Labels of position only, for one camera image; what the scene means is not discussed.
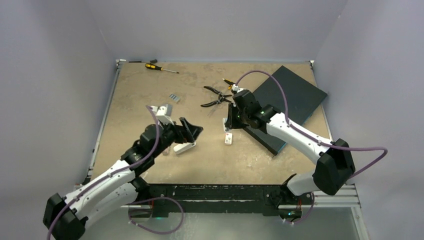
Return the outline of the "black flat box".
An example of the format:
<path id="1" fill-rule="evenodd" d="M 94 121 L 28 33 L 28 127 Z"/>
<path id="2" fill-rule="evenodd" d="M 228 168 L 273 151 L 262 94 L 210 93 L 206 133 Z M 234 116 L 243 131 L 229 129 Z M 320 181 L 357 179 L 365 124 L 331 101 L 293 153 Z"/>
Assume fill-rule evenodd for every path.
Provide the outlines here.
<path id="1" fill-rule="evenodd" d="M 288 68 L 281 66 L 272 76 L 283 88 L 288 103 L 288 117 L 302 125 L 328 96 L 327 93 L 306 81 Z M 285 111 L 284 100 L 277 84 L 269 77 L 257 88 L 248 88 L 260 105 L 272 105 Z M 259 129 L 244 128 L 251 137 L 263 145 L 271 154 L 277 155 L 286 143 L 274 136 L 267 135 Z"/>

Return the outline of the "aluminium frame rail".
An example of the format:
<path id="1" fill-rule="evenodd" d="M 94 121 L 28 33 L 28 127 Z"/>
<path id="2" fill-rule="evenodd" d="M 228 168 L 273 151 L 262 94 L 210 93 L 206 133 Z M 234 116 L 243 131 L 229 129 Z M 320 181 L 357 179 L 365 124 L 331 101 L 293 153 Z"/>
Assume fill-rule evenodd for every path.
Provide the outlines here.
<path id="1" fill-rule="evenodd" d="M 360 207 L 360 200 L 358 197 L 355 185 L 342 186 L 335 195 L 327 195 L 322 191 L 314 191 L 314 208 L 353 208 Z M 304 193 L 299 196 L 301 199 L 302 209 L 310 208 L 312 204 L 312 194 Z M 295 209 L 298 205 L 295 201 L 293 204 L 280 204 L 279 209 Z"/>

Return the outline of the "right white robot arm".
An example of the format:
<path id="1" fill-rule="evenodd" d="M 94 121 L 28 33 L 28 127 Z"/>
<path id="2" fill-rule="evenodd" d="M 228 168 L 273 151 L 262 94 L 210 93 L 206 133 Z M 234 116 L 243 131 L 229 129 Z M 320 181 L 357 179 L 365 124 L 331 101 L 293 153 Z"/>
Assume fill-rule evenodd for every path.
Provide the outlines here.
<path id="1" fill-rule="evenodd" d="M 342 139 L 333 142 L 315 135 L 301 125 L 287 118 L 279 109 L 261 106 L 252 92 L 235 86 L 232 90 L 233 103 L 228 105 L 226 128 L 250 127 L 291 145 L 304 154 L 315 169 L 302 174 L 291 175 L 280 187 L 280 196 L 288 204 L 294 203 L 301 195 L 322 191 L 334 196 L 355 172 L 355 165 L 349 151 L 342 150 L 348 143 Z"/>

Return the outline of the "silver staple strip block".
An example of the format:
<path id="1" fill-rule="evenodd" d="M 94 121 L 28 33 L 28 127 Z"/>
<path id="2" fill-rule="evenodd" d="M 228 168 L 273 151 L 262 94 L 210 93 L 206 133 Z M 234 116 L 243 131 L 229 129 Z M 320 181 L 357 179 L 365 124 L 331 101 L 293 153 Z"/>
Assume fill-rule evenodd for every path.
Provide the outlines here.
<path id="1" fill-rule="evenodd" d="M 180 101 L 180 98 L 177 95 L 173 94 L 173 93 L 169 95 L 169 98 L 171 100 L 173 100 L 174 102 L 176 102 L 176 103 L 178 103 Z"/>

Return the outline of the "pink white stapler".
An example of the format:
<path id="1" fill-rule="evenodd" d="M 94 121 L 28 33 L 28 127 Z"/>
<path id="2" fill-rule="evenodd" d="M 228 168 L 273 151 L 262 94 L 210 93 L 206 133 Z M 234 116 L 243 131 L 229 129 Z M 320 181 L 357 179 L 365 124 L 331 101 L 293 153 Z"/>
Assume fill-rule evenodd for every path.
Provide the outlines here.
<path id="1" fill-rule="evenodd" d="M 196 142 L 178 143 L 173 147 L 173 151 L 176 155 L 179 155 L 195 146 Z"/>

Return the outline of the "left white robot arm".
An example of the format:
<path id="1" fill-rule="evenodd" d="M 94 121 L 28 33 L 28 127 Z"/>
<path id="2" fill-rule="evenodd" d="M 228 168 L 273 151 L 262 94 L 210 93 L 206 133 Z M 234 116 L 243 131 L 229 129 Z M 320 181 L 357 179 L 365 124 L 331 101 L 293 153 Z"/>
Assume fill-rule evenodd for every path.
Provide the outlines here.
<path id="1" fill-rule="evenodd" d="M 82 188 L 60 196 L 52 195 L 46 203 L 43 223 L 48 228 L 47 239 L 78 240 L 86 231 L 89 216 L 95 206 L 113 197 L 117 205 L 146 203 L 151 197 L 150 185 L 140 175 L 155 163 L 173 143 L 193 143 L 203 127 L 190 124 L 184 117 L 181 124 L 157 121 L 145 128 L 133 145 L 107 171 Z"/>

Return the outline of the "silver stapler magazine tray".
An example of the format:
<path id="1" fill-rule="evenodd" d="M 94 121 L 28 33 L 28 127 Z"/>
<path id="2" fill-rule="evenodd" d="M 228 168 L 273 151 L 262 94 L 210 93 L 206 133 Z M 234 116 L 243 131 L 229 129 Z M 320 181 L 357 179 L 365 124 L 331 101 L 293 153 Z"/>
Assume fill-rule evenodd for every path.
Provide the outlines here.
<path id="1" fill-rule="evenodd" d="M 226 127 L 227 118 L 222 119 L 222 127 L 225 133 L 229 133 L 230 129 Z"/>

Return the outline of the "small white box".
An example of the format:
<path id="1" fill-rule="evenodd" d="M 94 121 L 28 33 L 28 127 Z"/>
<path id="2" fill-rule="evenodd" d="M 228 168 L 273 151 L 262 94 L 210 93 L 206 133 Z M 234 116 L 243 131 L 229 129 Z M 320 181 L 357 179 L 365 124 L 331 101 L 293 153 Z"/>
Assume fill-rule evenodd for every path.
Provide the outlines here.
<path id="1" fill-rule="evenodd" d="M 226 133 L 225 134 L 225 139 L 224 139 L 224 143 L 226 144 L 226 145 L 232 145 L 232 142 L 233 142 L 233 134 L 232 133 Z"/>

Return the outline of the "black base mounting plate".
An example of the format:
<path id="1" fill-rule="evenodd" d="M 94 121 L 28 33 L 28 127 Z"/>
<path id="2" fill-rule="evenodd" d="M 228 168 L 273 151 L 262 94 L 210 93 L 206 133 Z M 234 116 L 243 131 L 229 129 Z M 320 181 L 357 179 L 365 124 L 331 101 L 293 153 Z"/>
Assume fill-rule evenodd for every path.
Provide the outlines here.
<path id="1" fill-rule="evenodd" d="M 138 193 L 136 202 L 149 200 L 153 216 L 170 213 L 262 214 L 300 217 L 301 198 L 292 196 L 278 184 L 171 184 L 152 183 Z M 282 204 L 298 203 L 294 209 L 279 209 Z"/>

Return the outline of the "small yellow black screwdriver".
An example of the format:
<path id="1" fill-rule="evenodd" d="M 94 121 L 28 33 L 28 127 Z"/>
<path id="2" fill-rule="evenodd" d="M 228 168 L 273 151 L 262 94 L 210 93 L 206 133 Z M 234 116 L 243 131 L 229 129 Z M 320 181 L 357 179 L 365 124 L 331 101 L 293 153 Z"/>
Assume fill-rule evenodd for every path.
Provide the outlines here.
<path id="1" fill-rule="evenodd" d="M 226 84 L 228 84 L 228 88 L 229 89 L 231 89 L 232 88 L 232 86 L 233 85 L 235 85 L 235 83 L 233 82 L 233 81 L 231 81 L 231 80 L 228 80 L 228 79 L 225 79 L 225 78 L 223 78 L 222 79 Z"/>

